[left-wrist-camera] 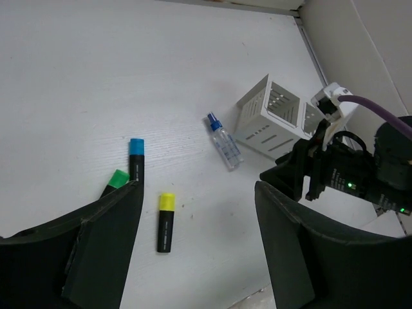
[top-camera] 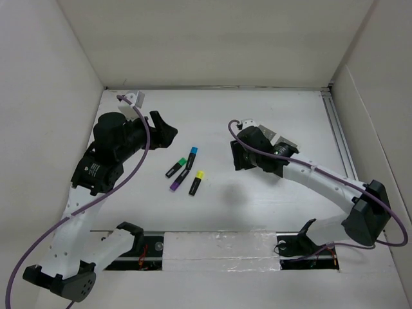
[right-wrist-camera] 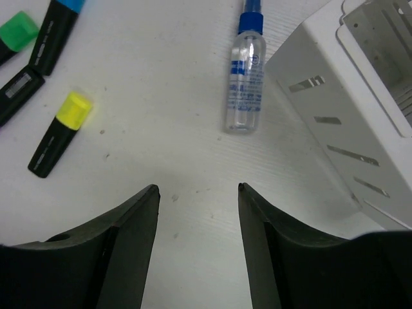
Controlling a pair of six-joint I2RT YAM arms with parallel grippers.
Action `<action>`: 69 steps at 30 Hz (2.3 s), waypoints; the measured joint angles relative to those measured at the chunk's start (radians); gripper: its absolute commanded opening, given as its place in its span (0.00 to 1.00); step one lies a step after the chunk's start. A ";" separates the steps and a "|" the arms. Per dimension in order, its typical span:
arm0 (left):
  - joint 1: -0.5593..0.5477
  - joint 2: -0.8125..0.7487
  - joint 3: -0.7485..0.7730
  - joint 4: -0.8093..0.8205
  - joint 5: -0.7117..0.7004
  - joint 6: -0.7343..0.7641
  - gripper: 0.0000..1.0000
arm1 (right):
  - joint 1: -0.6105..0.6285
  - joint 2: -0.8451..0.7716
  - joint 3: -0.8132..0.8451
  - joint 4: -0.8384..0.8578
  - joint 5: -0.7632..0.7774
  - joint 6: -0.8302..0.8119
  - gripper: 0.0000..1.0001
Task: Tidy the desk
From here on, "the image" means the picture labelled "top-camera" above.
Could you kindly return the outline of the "blue cap highlighter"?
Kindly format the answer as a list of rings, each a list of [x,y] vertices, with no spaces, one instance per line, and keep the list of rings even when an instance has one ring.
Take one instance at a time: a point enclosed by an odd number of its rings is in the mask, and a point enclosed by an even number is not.
[[[191,170],[191,169],[192,169],[194,160],[195,160],[195,158],[196,158],[196,153],[197,153],[197,151],[198,151],[198,148],[197,148],[197,147],[192,147],[192,148],[191,148],[191,151],[190,151],[190,153],[189,153],[189,155],[188,155],[187,162],[186,162],[186,166],[185,166],[185,168],[186,168],[187,170]]]

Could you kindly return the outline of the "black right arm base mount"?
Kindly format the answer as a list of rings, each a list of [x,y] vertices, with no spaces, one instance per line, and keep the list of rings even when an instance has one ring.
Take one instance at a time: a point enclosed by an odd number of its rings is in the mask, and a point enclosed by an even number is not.
[[[315,219],[309,220],[298,232],[277,233],[273,251],[280,257],[281,270],[338,270],[336,250],[316,245],[308,236]]]

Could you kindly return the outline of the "purple cap highlighter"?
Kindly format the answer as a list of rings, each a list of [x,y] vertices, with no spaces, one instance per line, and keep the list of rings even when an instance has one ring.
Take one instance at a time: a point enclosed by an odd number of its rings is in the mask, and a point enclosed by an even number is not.
[[[170,190],[171,191],[175,191],[177,190],[177,188],[179,188],[179,186],[182,184],[182,182],[185,180],[185,178],[187,177],[187,175],[189,174],[190,170],[188,169],[184,169],[179,175],[178,177],[175,179],[175,181],[172,183],[172,185],[170,186]]]

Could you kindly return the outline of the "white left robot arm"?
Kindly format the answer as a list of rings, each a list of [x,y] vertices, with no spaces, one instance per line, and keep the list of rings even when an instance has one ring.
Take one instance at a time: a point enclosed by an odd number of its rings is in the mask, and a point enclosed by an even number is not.
[[[137,151],[169,147],[178,131],[159,112],[147,118],[131,118],[119,112],[101,115],[93,127],[90,143],[71,178],[68,203],[60,223],[52,229],[49,251],[38,265],[25,268],[23,279],[74,303],[91,292],[97,274],[124,253],[143,249],[144,230],[122,222],[98,245],[85,252],[86,238],[108,194],[117,187],[124,163]]]

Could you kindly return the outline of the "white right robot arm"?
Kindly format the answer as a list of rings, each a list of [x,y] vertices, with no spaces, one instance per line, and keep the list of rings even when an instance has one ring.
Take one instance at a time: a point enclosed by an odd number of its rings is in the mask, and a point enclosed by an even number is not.
[[[327,219],[311,218],[298,231],[293,243],[311,254],[321,245],[350,239],[372,247],[392,218],[385,187],[378,181],[362,183],[315,165],[298,147],[280,137],[272,142],[253,121],[236,122],[237,133],[230,143],[234,167],[258,168],[298,183],[338,206],[343,214]]]

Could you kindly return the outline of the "green cap highlighter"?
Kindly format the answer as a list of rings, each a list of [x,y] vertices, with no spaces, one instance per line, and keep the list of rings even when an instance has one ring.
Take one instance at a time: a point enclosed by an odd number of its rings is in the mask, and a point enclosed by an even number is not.
[[[187,160],[185,158],[181,158],[178,160],[165,174],[166,178],[172,177],[174,174],[176,174],[185,164]]]

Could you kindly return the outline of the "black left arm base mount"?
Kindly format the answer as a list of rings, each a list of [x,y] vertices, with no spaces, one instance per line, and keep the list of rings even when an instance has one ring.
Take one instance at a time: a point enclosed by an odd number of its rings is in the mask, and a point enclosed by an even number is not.
[[[123,222],[117,226],[134,235],[131,250],[116,258],[105,270],[157,271],[162,270],[164,232],[144,232],[143,228]]]

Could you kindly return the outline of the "yellow cap highlighter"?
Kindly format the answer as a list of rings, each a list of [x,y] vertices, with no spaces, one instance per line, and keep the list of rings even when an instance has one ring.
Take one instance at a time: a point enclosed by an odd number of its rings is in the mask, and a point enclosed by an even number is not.
[[[204,172],[203,171],[198,171],[196,173],[196,176],[194,177],[194,180],[192,182],[191,188],[189,190],[189,196],[194,196],[201,184],[201,181],[203,180],[204,177]]]

